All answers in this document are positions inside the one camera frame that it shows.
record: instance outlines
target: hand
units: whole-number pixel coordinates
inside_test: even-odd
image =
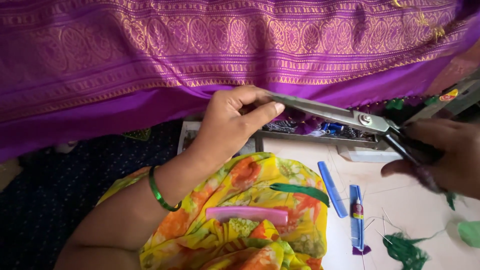
[[[253,133],[283,112],[285,105],[271,101],[269,96],[268,91],[254,86],[215,92],[198,135],[187,151],[202,159],[206,166],[218,170]],[[252,103],[259,107],[240,115],[238,110]]]
[[[448,191],[480,199],[480,126],[446,119],[423,119],[406,128],[413,139],[445,151],[434,165],[425,166],[436,183]],[[382,176],[405,173],[415,176],[406,160],[396,160],[382,168]]]

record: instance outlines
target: scissors screw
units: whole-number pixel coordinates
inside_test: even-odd
[[[372,118],[370,117],[370,115],[365,115],[365,114],[359,115],[359,121],[362,125],[372,124]]]

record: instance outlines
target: blue comb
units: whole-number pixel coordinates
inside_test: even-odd
[[[318,163],[318,169],[320,170],[320,175],[324,180],[325,187],[327,188],[328,195],[332,200],[332,204],[333,204],[333,207],[335,208],[337,215],[341,219],[348,216],[347,209],[343,204],[342,198],[340,198],[340,194],[338,194],[338,190],[336,189],[336,186],[333,183],[332,176],[330,175],[330,172],[328,171],[327,165],[325,164],[324,161],[320,161]]]
[[[352,209],[352,205],[355,205],[357,203],[357,199],[359,199],[360,204],[363,205],[363,201],[361,199],[360,187],[355,184],[351,184],[350,185],[350,211]],[[352,246],[358,248],[359,250],[363,250],[363,247],[364,247],[363,220],[356,219],[352,215],[350,215],[350,226],[352,230]]]

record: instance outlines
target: purple saree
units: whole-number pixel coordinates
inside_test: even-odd
[[[459,0],[0,0],[0,160],[182,117],[242,84],[340,107],[421,95],[479,39],[477,12]]]

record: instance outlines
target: glue tube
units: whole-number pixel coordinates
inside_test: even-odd
[[[363,219],[363,206],[360,204],[360,199],[352,207],[353,217],[359,220]]]

